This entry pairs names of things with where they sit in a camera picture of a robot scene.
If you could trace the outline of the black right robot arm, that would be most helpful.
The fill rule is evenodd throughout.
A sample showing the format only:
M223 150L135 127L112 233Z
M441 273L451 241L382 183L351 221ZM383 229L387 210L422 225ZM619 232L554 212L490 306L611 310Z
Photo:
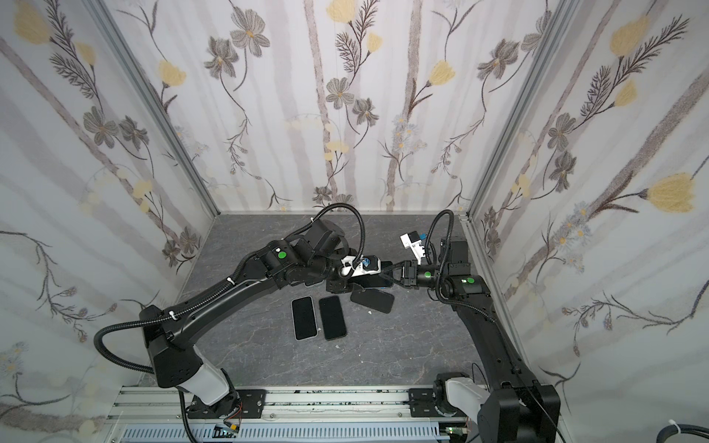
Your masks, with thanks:
M498 310L485 280L474 275L468 245L452 238L455 216L443 210L434 218L448 220L439 248L432 234L421 260L405 260L382 270L383 278L404 288L427 288L433 299L449 306L470 334L487 384L480 387L462 373L444 373L433 385L434 409L444 416L462 413L477 428L483 442L557 442L561 397L542 383L524 363L501 326Z

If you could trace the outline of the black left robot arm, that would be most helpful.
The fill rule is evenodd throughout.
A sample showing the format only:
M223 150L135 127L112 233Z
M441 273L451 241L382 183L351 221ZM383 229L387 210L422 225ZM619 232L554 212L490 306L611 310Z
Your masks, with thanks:
M345 284L354 273L343 264L351 249L343 230L325 218L338 209L356 217L360 244L352 264L359 265L366 241L362 215L350 204L333 203L291 234L247 254L231 274L202 293L169 308L149 306L136 321L102 328L93 338L96 351L115 365L153 375L163 389L192 394L211 415L236 413L241 400L234 384L225 371L202 355L197 343L222 321L265 295L291 286ZM108 334L123 330L141 330L148 365L125 360L105 345Z

